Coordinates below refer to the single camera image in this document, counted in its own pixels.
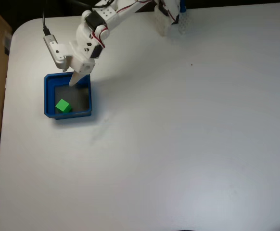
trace table surface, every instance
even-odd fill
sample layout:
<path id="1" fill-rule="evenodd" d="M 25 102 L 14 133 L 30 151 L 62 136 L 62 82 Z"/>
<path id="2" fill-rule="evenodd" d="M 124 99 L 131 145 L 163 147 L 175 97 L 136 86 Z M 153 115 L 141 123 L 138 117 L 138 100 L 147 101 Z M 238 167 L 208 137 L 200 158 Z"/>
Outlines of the table surface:
<path id="1" fill-rule="evenodd" d="M 43 114 L 58 73 L 41 19 L 11 46 L 0 231 L 280 231 L 280 3 L 196 9 L 185 36 L 152 13 L 113 31 L 93 115 Z M 80 17 L 47 19 L 59 42 Z"/>

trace red wire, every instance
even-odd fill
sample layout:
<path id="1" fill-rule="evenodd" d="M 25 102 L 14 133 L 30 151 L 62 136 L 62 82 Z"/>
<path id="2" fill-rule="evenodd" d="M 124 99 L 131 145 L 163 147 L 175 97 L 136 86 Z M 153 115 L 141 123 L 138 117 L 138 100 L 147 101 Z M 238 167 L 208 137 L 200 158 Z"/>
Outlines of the red wire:
<path id="1" fill-rule="evenodd" d="M 170 10 L 168 10 L 169 15 L 171 16 L 171 18 L 173 19 L 173 21 L 175 21 L 174 17 L 172 16 Z"/>
<path id="2" fill-rule="evenodd" d="M 105 48 L 105 45 L 103 44 L 103 42 L 100 41 L 100 40 L 95 36 L 94 32 L 92 32 L 92 36 L 93 36 L 93 38 L 95 38 L 95 39 L 102 45 L 102 47 Z"/>
<path id="3" fill-rule="evenodd" d="M 121 11 L 123 11 L 123 10 L 125 10 L 125 9 L 127 9 L 127 8 L 129 8 L 129 7 L 131 7 L 133 4 L 131 4 L 131 5 L 129 5 L 129 6 L 126 6 L 126 7 L 123 7 L 122 9 L 120 9 L 120 10 L 118 10 L 118 11 L 116 11 L 117 13 L 120 13 Z"/>
<path id="4" fill-rule="evenodd" d="M 136 1 L 136 2 L 148 3 L 148 2 L 150 2 L 150 1 L 152 1 L 152 0 L 147 0 L 147 1 Z M 120 10 L 117 10 L 116 12 L 119 13 L 119 12 L 121 12 L 121 11 L 123 11 L 123 10 L 125 10 L 125 9 L 127 9 L 127 8 L 129 8 L 129 7 L 131 7 L 133 4 L 131 4 L 131 5 L 129 5 L 129 6 L 126 6 L 126 7 L 123 7 L 123 8 L 121 8 Z"/>
<path id="5" fill-rule="evenodd" d="M 108 30 L 108 28 L 107 28 L 107 27 L 105 27 L 105 28 L 104 28 L 104 29 L 100 32 L 100 38 L 99 38 L 99 39 L 100 39 L 100 41 L 102 40 L 102 39 L 101 39 L 102 32 L 104 32 L 105 30 Z"/>

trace black cable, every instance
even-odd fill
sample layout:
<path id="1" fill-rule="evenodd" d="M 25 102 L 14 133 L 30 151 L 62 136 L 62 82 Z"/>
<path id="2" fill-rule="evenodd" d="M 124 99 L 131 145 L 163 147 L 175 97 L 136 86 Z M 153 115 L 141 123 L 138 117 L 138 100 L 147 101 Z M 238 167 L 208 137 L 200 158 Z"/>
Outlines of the black cable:
<path id="1" fill-rule="evenodd" d="M 92 8 L 105 8 L 105 7 L 108 7 L 110 6 L 115 0 L 108 0 L 108 2 L 104 5 L 100 5 L 100 6 L 97 6 L 97 5 L 94 5 L 94 6 L 91 6 L 89 4 L 86 4 L 86 3 L 83 3 L 81 1 L 78 1 L 78 0 L 68 0 L 70 3 L 73 3 L 73 4 L 76 4 L 78 6 L 81 6 L 81 7 L 84 7 L 84 8 L 87 8 L 89 10 L 92 11 Z"/>
<path id="2" fill-rule="evenodd" d="M 42 14 L 42 18 L 43 18 L 43 31 L 44 31 L 45 36 L 51 35 L 51 33 L 50 33 L 49 29 L 46 27 L 46 23 L 45 23 L 45 9 L 47 7 L 47 3 L 48 3 L 48 0 L 45 1 L 45 6 L 43 8 L 43 14 Z"/>
<path id="3" fill-rule="evenodd" d="M 105 8 L 105 7 L 108 7 L 110 6 L 115 0 L 109 0 L 106 4 L 104 5 L 101 5 L 101 6 L 93 6 L 93 8 Z"/>

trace green block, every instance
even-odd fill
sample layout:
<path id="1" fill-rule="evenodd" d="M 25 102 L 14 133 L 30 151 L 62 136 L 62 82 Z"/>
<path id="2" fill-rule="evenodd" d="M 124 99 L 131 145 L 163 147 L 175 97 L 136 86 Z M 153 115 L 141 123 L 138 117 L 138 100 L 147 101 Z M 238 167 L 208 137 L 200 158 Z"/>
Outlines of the green block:
<path id="1" fill-rule="evenodd" d="M 62 99 L 57 103 L 57 105 L 55 107 L 58 108 L 59 111 L 63 112 L 63 113 L 70 112 L 72 109 L 71 105 Z"/>

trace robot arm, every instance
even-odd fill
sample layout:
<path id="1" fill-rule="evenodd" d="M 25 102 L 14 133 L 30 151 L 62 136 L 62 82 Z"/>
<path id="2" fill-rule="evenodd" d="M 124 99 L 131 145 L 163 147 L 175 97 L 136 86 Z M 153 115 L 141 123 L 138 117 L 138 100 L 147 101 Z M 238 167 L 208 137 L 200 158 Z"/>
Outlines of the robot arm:
<path id="1" fill-rule="evenodd" d="M 107 7 L 98 8 L 107 5 L 106 0 L 101 0 L 93 7 L 93 11 L 86 10 L 82 13 L 76 40 L 69 44 L 58 44 L 54 35 L 44 37 L 56 66 L 63 71 L 67 71 L 69 67 L 74 69 L 70 86 L 92 72 L 95 59 L 99 58 L 105 48 L 104 40 L 109 37 L 111 30 L 151 1 L 115 0 Z M 171 6 L 171 10 L 167 7 L 166 1 L 170 2 L 168 5 Z M 156 0 L 156 2 L 157 23 L 163 24 L 164 29 L 176 20 L 179 13 L 179 0 Z"/>

